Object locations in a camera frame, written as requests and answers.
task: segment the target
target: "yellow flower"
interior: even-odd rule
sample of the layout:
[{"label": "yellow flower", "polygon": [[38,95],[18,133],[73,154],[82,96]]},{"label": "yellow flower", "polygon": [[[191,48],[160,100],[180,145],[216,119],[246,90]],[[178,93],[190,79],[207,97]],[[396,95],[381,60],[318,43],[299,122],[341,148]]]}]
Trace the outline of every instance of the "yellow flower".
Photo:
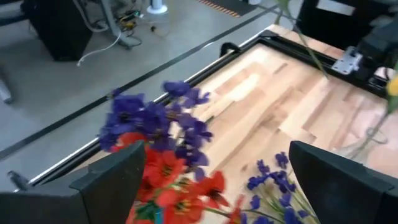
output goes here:
[{"label": "yellow flower", "polygon": [[390,96],[398,96],[398,77],[389,81],[387,84],[387,92]]}]

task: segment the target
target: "yellow black caution tape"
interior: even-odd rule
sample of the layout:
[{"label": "yellow black caution tape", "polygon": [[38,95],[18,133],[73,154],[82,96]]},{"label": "yellow black caution tape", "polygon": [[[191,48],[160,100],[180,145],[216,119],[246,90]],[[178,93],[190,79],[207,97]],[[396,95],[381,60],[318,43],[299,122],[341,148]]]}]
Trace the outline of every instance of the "yellow black caution tape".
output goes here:
[{"label": "yellow black caution tape", "polygon": [[226,8],[224,8],[224,7],[221,7],[221,6],[219,6],[219,5],[217,5],[217,4],[214,4],[214,3],[212,3],[212,2],[209,2],[209,1],[206,1],[206,0],[198,0],[198,2],[203,3],[203,4],[207,5],[207,6],[210,6],[210,7],[212,7],[213,9],[216,9],[216,10],[218,10],[218,11],[220,11],[220,12],[227,13],[227,14],[229,14],[230,16],[237,17],[237,18],[238,18],[238,17],[241,17],[238,13],[236,13],[236,12],[234,12],[234,11],[231,11],[231,10],[229,10],[229,9],[226,9]]}]

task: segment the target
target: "concrete floor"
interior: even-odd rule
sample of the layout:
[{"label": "concrete floor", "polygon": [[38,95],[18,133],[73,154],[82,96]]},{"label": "concrete floor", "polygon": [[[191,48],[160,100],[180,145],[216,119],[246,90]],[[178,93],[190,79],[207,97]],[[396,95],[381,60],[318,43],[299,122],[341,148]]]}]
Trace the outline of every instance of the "concrete floor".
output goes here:
[{"label": "concrete floor", "polygon": [[[263,5],[273,6],[274,2],[267,0]],[[300,5],[301,1],[292,0],[290,8],[294,16]],[[116,45],[87,58],[81,67],[72,62],[54,62],[35,34],[27,32],[26,22],[0,27],[1,34],[7,33],[0,35],[0,58],[9,71],[7,79],[16,97],[12,105],[0,103],[0,151],[262,12],[256,9],[234,18],[195,0],[173,1],[169,6],[170,34],[159,37],[146,26],[138,27],[136,34],[143,40],[142,45],[132,50]],[[157,98],[162,94],[162,82],[188,78],[217,59],[222,43],[240,44],[271,25],[275,17],[273,13],[261,16],[127,93],[145,93],[147,100]],[[292,27],[284,18],[281,25]],[[86,51],[100,49],[112,41],[109,35],[95,34]],[[103,125],[108,109],[109,103],[104,103],[1,161],[0,191],[14,190],[6,178],[9,170],[31,179],[92,140]]]}]

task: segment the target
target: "white cable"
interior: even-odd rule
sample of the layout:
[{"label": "white cable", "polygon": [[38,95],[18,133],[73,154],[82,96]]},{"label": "white cable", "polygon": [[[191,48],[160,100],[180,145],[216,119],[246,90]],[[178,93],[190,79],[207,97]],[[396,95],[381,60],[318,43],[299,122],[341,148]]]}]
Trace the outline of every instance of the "white cable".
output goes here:
[{"label": "white cable", "polygon": [[120,36],[122,36],[122,32],[119,33],[118,38],[116,38],[116,40],[111,45],[107,46],[104,49],[99,49],[99,50],[95,50],[95,51],[92,51],[90,53],[87,53],[86,55],[82,56],[82,58],[77,62],[76,65],[79,67],[80,64],[85,60],[85,58],[87,58],[88,56],[90,56],[92,54],[97,54],[97,53],[103,52],[104,50],[110,49],[111,47],[113,47],[113,45],[115,45],[119,41]]},{"label": "white cable", "polygon": [[91,24],[87,21],[87,17],[85,15],[85,13],[83,12],[83,9],[81,8],[81,6],[79,5],[79,3],[77,2],[77,0],[73,0],[73,3],[75,4],[76,8],[79,10],[81,17],[83,18],[87,28],[93,32],[103,32],[108,30],[108,27],[104,27],[103,29],[95,29],[91,26]]}]

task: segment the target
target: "wooden table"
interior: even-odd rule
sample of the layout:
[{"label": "wooden table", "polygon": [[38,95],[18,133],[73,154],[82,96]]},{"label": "wooden table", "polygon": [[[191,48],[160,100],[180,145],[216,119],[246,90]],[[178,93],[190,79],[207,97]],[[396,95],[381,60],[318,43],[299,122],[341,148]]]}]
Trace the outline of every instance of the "wooden table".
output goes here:
[{"label": "wooden table", "polygon": [[[279,26],[269,29],[300,42],[295,32]],[[334,58],[343,54],[317,40],[308,39],[308,44]],[[209,129],[215,135],[203,149],[210,159],[206,171],[224,172],[230,202],[248,193],[248,178],[258,175],[257,160],[274,168],[274,155],[287,152],[292,140],[330,151],[356,142],[381,117],[386,103],[337,78],[328,80],[319,70],[263,45],[253,47],[199,87],[211,92],[211,101],[194,114],[202,120],[213,118]],[[370,165],[398,177],[396,124],[394,114],[382,127],[389,143],[376,148]],[[101,152],[94,160],[104,155]],[[219,218],[206,215],[202,223],[220,223]]]}]

